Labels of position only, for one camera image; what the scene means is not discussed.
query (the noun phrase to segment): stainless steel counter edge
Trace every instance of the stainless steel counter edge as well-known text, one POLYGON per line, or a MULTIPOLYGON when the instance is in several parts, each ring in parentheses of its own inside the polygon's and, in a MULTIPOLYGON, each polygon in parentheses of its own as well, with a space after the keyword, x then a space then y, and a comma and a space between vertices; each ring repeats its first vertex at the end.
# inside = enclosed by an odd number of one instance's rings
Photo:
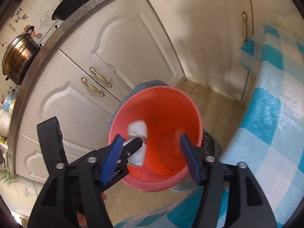
POLYGON ((90 0, 72 14, 56 31, 50 36, 45 45, 41 48, 33 63, 31 64, 18 93, 14 110, 12 113, 11 124, 8 136, 8 166, 10 175, 14 176, 16 169, 15 156, 19 129, 21 120, 25 111, 26 104, 38 80, 39 75, 43 71, 46 63, 52 57, 54 49, 59 48, 60 42, 65 39, 69 33, 83 23, 88 17, 97 12, 103 6, 113 0, 90 0))

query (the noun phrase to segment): cabinet handle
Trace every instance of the cabinet handle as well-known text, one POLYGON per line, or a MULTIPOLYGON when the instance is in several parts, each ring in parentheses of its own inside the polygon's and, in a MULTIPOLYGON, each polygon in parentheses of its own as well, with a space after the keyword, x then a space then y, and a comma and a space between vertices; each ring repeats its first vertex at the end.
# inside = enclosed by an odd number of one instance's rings
POLYGON ((93 85, 91 85, 86 78, 81 78, 81 81, 85 84, 88 85, 88 87, 95 93, 98 93, 100 96, 104 97, 104 93, 103 92, 100 92, 96 87, 94 87, 93 85))
POLYGON ((96 74, 96 76, 103 82, 106 83, 108 87, 112 87, 112 84, 108 82, 102 75, 96 72, 95 68, 90 68, 91 72, 96 74))
POLYGON ((246 25, 246 23, 247 23, 247 18, 248 18, 245 11, 242 13, 242 18, 243 18, 243 44, 244 44, 247 42, 247 25, 246 25))

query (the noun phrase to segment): blue gripper pad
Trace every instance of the blue gripper pad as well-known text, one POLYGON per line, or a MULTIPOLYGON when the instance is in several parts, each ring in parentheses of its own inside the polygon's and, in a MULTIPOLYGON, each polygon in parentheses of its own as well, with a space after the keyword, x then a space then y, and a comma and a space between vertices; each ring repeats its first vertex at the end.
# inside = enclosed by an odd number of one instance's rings
POLYGON ((180 148, 181 148, 181 151, 186 160, 191 178, 193 181, 195 181, 197 184, 199 184, 199 182, 201 180, 200 166, 192 151, 192 147, 196 148, 196 146, 192 146, 192 144, 189 141, 188 136, 186 134, 183 134, 180 137, 180 144, 181 144, 180 148))
POLYGON ((113 173, 116 170, 116 163, 123 150, 124 141, 125 140, 122 138, 122 136, 119 135, 112 143, 113 147, 111 149, 111 152, 105 160, 101 169, 102 175, 100 181, 103 185, 106 185, 108 182, 110 182, 113 173))

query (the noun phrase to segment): metal pot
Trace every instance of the metal pot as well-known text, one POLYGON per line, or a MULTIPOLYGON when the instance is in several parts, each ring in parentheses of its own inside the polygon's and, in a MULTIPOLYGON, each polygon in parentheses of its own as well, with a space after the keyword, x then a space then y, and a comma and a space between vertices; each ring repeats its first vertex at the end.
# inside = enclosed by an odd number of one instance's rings
POLYGON ((17 85, 21 85, 29 66, 40 51, 40 46, 28 32, 30 30, 33 31, 34 26, 30 26, 8 45, 2 60, 3 75, 7 75, 6 80, 11 79, 17 85))

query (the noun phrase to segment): white tissue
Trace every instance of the white tissue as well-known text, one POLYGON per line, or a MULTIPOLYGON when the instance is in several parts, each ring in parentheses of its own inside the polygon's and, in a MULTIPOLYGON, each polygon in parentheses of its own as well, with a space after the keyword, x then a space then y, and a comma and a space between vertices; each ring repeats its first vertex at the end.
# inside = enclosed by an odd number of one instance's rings
POLYGON ((128 158, 129 165, 141 167, 143 166, 147 149, 147 145, 145 144, 147 140, 147 125, 145 122, 143 120, 138 120, 130 123, 128 126, 128 136, 129 140, 124 142, 124 146, 136 137, 141 138, 143 141, 143 146, 128 158))

